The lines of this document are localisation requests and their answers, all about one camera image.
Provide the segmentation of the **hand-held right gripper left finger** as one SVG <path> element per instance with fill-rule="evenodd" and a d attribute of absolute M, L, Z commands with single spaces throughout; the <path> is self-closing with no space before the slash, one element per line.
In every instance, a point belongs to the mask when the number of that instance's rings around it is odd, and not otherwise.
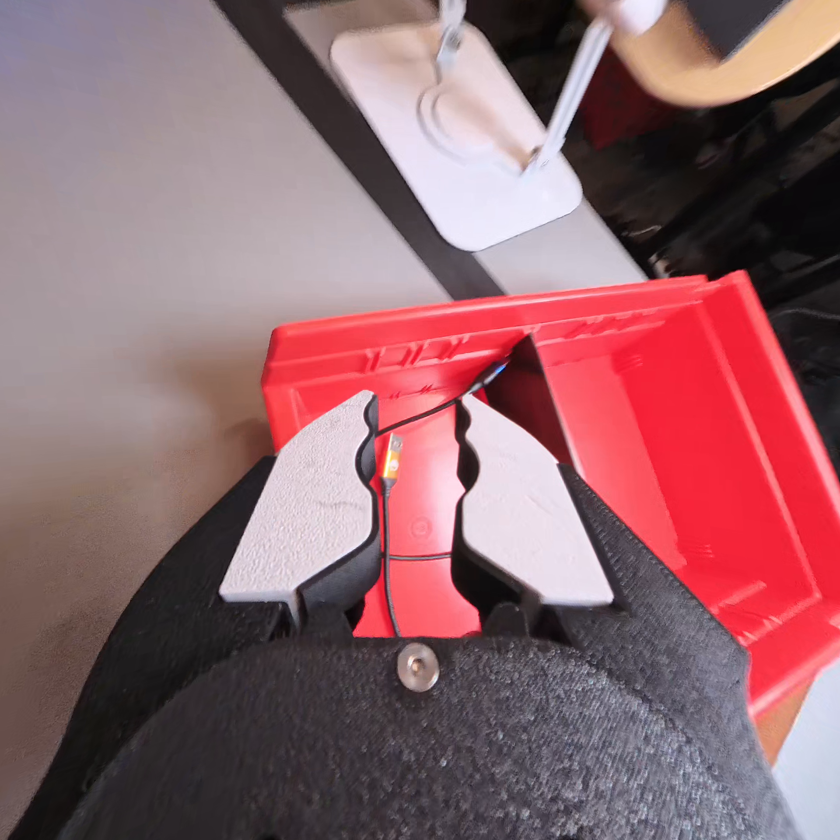
<path fill-rule="evenodd" d="M 382 563 L 378 430 L 377 397 L 357 392 L 279 449 L 219 585 L 224 602 L 285 606 L 294 624 L 326 606 L 363 609 Z"/>

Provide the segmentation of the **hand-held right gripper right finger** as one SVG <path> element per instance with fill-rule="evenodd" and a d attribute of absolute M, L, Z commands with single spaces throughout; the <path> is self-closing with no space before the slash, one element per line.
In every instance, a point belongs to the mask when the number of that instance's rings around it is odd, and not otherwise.
<path fill-rule="evenodd" d="M 615 592 L 560 462 L 474 395 L 457 411 L 453 583 L 481 622 L 502 604 L 535 624 L 547 610 L 601 608 Z"/>

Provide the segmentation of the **red storage bin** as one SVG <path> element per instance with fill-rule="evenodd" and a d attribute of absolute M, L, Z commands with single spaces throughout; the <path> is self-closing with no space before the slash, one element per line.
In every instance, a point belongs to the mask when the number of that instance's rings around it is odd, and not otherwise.
<path fill-rule="evenodd" d="M 281 325 L 275 448 L 359 391 L 384 426 L 444 403 L 529 335 L 572 466 L 748 650 L 752 715 L 811 683 L 838 658 L 838 479 L 743 272 Z"/>

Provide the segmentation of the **black bin divider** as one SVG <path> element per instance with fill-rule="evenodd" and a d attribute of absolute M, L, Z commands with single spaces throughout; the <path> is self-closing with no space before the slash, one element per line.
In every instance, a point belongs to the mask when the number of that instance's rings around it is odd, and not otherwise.
<path fill-rule="evenodd" d="M 485 393 L 491 407 L 539 441 L 558 462 L 573 464 L 560 411 L 532 336 L 513 347 L 505 369 L 486 386 Z"/>

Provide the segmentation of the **white board stand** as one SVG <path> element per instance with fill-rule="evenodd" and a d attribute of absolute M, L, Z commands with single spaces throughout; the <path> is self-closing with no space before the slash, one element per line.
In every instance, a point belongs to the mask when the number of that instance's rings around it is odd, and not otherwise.
<path fill-rule="evenodd" d="M 436 230 L 476 253 L 580 204 L 581 183 L 562 149 L 612 34 L 609 19 L 590 23 L 547 126 L 468 24 L 346 32 L 330 59 Z"/>

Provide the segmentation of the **red box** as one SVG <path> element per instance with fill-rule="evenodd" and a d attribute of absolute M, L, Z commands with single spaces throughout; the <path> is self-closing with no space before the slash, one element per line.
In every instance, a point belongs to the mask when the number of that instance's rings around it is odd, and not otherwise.
<path fill-rule="evenodd" d="M 583 96 L 579 113 L 588 144 L 596 151 L 659 130 L 673 113 L 638 86 L 608 47 Z"/>

